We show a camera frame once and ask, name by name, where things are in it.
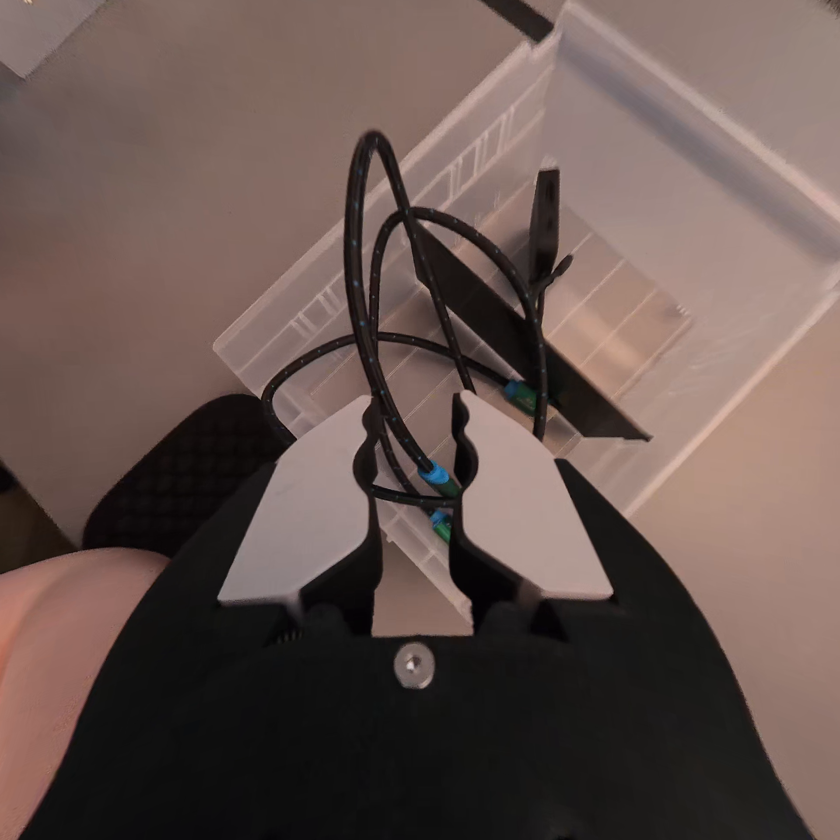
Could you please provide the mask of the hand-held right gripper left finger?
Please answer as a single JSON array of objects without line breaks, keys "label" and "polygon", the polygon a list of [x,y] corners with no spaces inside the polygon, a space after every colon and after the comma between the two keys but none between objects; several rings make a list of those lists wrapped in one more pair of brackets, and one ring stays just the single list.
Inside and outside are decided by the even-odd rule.
[{"label": "hand-held right gripper left finger", "polygon": [[371,634],[383,574],[373,493],[380,429],[378,406],[363,395],[278,458],[219,605],[281,606],[296,622],[314,607],[330,606],[352,634]]}]

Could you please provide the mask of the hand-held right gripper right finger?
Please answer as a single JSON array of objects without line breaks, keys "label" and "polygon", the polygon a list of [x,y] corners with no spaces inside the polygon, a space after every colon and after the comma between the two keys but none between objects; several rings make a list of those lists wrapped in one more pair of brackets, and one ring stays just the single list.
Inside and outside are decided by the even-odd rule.
[{"label": "hand-held right gripper right finger", "polygon": [[614,594],[555,459],[525,427],[471,391],[453,397],[461,491],[448,550],[477,634],[498,604],[531,620],[551,601]]}]

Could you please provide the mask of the clear plastic bin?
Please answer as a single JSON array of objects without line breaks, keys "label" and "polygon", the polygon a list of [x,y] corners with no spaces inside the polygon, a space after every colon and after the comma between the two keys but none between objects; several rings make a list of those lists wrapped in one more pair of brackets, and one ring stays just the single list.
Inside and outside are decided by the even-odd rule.
[{"label": "clear plastic bin", "polygon": [[[838,200],[581,2],[526,42],[400,163],[416,206],[459,217],[527,279],[538,174],[560,171],[542,329],[560,385],[543,438],[626,515],[838,298]],[[343,279],[343,219],[214,342],[252,393],[280,385],[301,437],[368,391]],[[395,406],[454,475],[454,364],[381,343]]]}]

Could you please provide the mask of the small square black hdmi adapter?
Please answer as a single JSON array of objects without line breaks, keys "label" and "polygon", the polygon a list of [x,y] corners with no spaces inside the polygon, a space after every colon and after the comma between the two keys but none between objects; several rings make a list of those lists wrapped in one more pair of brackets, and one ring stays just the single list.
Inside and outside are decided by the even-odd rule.
[{"label": "small square black hdmi adapter", "polygon": [[528,279],[532,284],[554,268],[560,239],[560,171],[542,169],[537,176],[528,231]]}]

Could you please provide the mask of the person's left forearm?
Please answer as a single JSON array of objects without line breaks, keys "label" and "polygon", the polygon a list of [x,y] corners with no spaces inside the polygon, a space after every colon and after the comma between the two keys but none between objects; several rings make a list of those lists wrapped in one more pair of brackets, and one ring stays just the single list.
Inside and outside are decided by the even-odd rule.
[{"label": "person's left forearm", "polygon": [[1,577],[1,838],[18,838],[67,751],[92,684],[169,560],[78,551]]}]

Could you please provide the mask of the black zip tie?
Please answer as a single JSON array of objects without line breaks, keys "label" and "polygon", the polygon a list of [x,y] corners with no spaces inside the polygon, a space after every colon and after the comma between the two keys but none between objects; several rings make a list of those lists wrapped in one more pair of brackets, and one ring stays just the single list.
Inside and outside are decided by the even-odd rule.
[{"label": "black zip tie", "polygon": [[562,277],[562,275],[572,266],[573,261],[573,254],[568,254],[563,257],[560,263],[554,267],[550,273],[535,282],[535,293],[537,295],[543,294],[557,279]]}]

